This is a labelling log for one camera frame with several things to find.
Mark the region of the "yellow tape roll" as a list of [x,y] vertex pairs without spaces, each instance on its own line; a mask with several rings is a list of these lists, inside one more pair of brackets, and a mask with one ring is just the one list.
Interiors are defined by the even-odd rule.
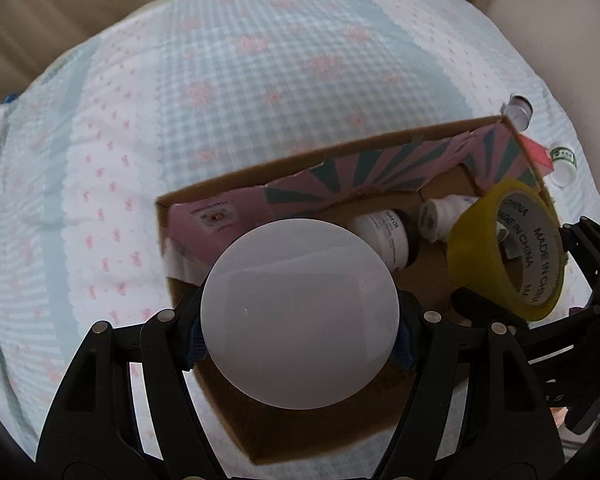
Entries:
[[454,223],[448,277],[528,322],[546,318],[564,284],[566,254],[557,222],[530,186],[494,185]]

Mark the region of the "green label white jar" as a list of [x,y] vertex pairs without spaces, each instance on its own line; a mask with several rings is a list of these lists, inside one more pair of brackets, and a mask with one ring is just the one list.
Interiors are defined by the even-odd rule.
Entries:
[[574,151],[565,145],[555,144],[550,148],[553,172],[550,178],[558,188],[568,188],[577,180],[578,164]]

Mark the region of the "white pill bottle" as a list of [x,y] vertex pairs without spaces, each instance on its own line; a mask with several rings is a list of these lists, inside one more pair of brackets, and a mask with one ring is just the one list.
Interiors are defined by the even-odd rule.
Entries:
[[419,234],[427,242],[447,248],[453,226],[478,200],[477,196],[457,194],[426,200],[417,215]]

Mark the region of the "white jar black lid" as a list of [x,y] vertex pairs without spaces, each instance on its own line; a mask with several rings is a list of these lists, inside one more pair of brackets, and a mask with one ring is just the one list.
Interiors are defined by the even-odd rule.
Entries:
[[370,245],[391,273],[412,266],[419,255],[419,232],[403,210],[361,214],[347,223],[347,229]]

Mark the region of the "large white lid jar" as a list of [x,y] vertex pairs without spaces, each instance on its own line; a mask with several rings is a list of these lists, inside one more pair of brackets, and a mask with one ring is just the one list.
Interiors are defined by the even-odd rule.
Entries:
[[385,263],[346,229],[292,219],[239,237],[200,305],[204,342],[239,391],[288,410],[362,390],[388,361],[399,298]]

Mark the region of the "cardboard box pink flaps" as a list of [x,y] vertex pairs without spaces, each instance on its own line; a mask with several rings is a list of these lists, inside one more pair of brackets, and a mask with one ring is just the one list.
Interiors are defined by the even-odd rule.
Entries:
[[460,288],[525,321],[557,304],[566,256],[548,151],[503,119],[386,133],[201,183],[156,203],[174,298],[201,288],[199,371],[255,464],[323,455],[392,426],[399,302]]

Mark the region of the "small silver red tin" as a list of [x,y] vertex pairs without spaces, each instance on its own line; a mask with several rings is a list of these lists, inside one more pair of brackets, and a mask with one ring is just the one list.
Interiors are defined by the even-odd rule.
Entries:
[[517,131],[526,131],[533,116],[533,107],[529,100],[520,94],[512,94],[501,107],[501,113]]

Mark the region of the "red rectangular carton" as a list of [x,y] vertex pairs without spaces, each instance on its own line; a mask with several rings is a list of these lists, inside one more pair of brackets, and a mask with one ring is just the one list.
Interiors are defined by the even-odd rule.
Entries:
[[548,149],[528,138],[528,136],[524,136],[522,133],[519,133],[518,136],[522,145],[528,152],[529,159],[534,163],[534,166],[539,171],[540,175],[546,177],[551,174],[554,171],[554,164],[550,158]]

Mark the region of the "blue checkered bed cover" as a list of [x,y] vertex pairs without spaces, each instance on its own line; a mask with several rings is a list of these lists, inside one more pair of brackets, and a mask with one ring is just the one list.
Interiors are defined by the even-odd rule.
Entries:
[[[502,115],[512,94],[533,116],[519,132]],[[546,83],[496,26],[464,0],[158,0],[61,55],[0,104],[0,428],[35,463],[46,416],[98,321],[143,324],[173,309],[156,203],[160,196],[268,162],[372,136],[503,119],[545,146],[569,146],[577,180],[543,183],[560,234],[600,196],[576,128]],[[588,302],[566,254],[558,303],[542,320],[515,315],[526,336]],[[258,465],[204,394],[184,378],[218,479],[377,479],[398,420],[323,455]],[[140,364],[131,366],[140,440],[161,451]],[[550,408],[565,463],[551,479],[600,478],[600,414],[584,434]]]

